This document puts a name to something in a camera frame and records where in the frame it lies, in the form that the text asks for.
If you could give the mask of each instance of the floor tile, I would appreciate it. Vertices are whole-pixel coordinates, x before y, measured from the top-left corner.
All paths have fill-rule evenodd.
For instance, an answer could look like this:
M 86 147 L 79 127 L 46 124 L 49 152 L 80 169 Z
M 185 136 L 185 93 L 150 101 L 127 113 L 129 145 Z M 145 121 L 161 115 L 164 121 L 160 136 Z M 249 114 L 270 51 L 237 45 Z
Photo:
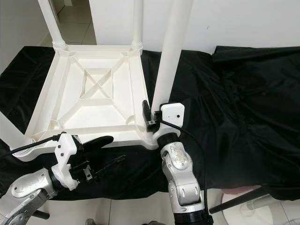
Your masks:
M 60 33 L 66 42 L 82 43 L 88 27 L 89 24 L 61 22 Z
M 208 190 L 208 206 L 209 206 L 209 208 L 212 208 L 216 205 L 219 205 L 221 203 L 222 196 L 223 196 L 223 193 L 220 189 L 209 189 Z M 233 199 L 237 196 L 239 196 L 239 195 L 232 195 L 231 198 Z M 227 222 L 224 218 L 224 214 L 226 216 L 228 216 L 230 213 L 234 214 L 232 216 L 235 218 L 235 221 L 237 221 L 237 224 L 239 224 L 239 225 L 249 225 L 251 223 L 253 224 L 254 220 L 251 219 L 251 217 L 246 219 L 245 222 L 242 222 L 242 223 L 240 222 L 241 216 L 242 216 L 239 213 L 240 206 L 241 205 L 238 205 L 238 206 L 226 209 L 226 210 L 224 210 L 224 212 L 217 212 L 217 213 L 212 214 L 213 219 L 214 219 L 214 225 L 226 225 Z M 266 210 L 266 211 L 271 212 L 272 220 L 273 220 L 272 225 L 289 225 L 288 219 L 287 219 L 287 217 L 285 215 L 285 212 L 283 210 L 283 207 L 281 206 L 280 203 L 270 205 L 269 208 L 270 208 L 270 210 Z
M 220 189 L 209 189 L 207 191 L 207 205 L 208 208 L 212 208 L 221 203 L 223 192 Z M 212 214 L 214 219 L 214 225 L 226 225 L 226 220 L 224 219 L 222 212 L 217 212 Z
M 90 23 L 89 2 L 78 0 L 73 6 L 65 6 L 58 14 L 60 23 Z
M 300 200 L 281 203 L 291 225 L 300 225 Z
M 77 42 L 66 42 L 67 45 L 81 45 L 81 43 Z
M 47 201 L 40 210 L 50 213 L 48 220 L 31 217 L 27 225 L 84 225 L 92 218 L 96 224 L 108 225 L 111 200 L 105 198 L 80 201 Z
M 83 43 L 92 43 L 95 45 L 96 37 L 95 37 L 94 25 L 92 23 L 89 25 L 88 31 L 86 32 L 85 37 L 82 42 Z
M 84 43 L 84 42 L 82 42 L 81 45 L 97 45 L 97 43 L 96 42 L 95 43 Z
M 48 34 L 44 40 L 41 42 L 41 44 L 39 46 L 42 46 L 42 47 L 53 47 L 52 45 L 52 38 L 50 36 L 50 34 Z
M 174 225 L 168 193 L 157 192 L 143 199 L 112 200 L 110 225 L 141 225 L 152 220 Z

